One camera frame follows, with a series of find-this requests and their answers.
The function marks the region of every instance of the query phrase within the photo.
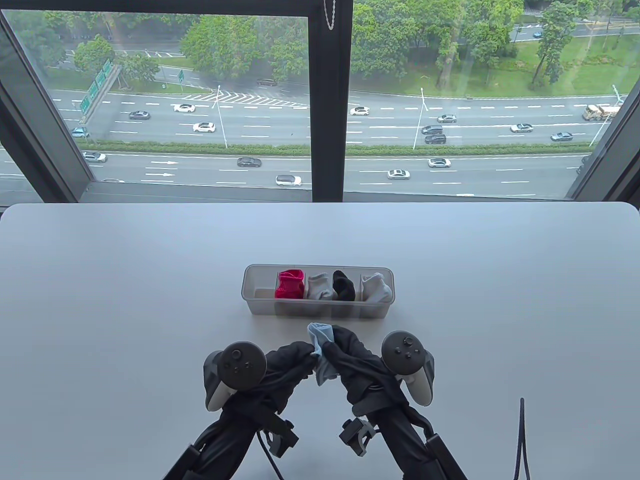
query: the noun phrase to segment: glass pane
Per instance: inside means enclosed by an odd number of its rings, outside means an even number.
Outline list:
[[[638,80],[640,8],[527,5],[355,0],[346,191],[567,195]]]
[[[311,190],[306,19],[4,14],[97,180]]]
[[[0,207],[42,200],[0,143]]]

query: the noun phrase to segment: red sock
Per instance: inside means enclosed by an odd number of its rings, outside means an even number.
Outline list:
[[[278,274],[280,285],[276,289],[276,298],[304,298],[305,273],[302,270],[285,270]]]

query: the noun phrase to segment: black cable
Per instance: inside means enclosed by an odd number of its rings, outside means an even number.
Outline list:
[[[269,460],[269,463],[273,467],[273,471],[276,472],[276,475],[278,476],[279,480],[284,480],[284,478],[282,477],[282,474],[280,473],[280,471],[278,470],[278,467],[276,466],[276,463],[273,461],[273,458],[271,457],[271,454],[267,450],[267,446],[264,444],[264,441],[262,439],[262,435],[260,435],[260,432],[261,432],[261,430],[258,430],[255,434],[258,437],[258,442],[260,442],[260,446],[262,447],[262,451],[264,451],[264,454],[267,456],[267,459]]]
[[[524,398],[520,399],[520,425],[518,427],[518,452],[516,453],[516,472],[513,476],[513,480],[518,480],[520,477],[520,456],[524,460],[524,472],[527,476],[527,480],[531,480],[531,474],[529,473],[529,460],[527,459],[527,437],[524,429]]]

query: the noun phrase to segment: truck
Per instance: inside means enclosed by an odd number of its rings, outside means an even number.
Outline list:
[[[587,105],[582,112],[582,117],[587,120],[607,120],[615,117],[620,111],[620,105]]]

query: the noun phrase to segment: black sock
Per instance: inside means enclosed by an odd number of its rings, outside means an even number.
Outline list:
[[[338,294],[336,300],[356,300],[356,289],[353,286],[353,282],[340,270],[333,272],[333,290]]]

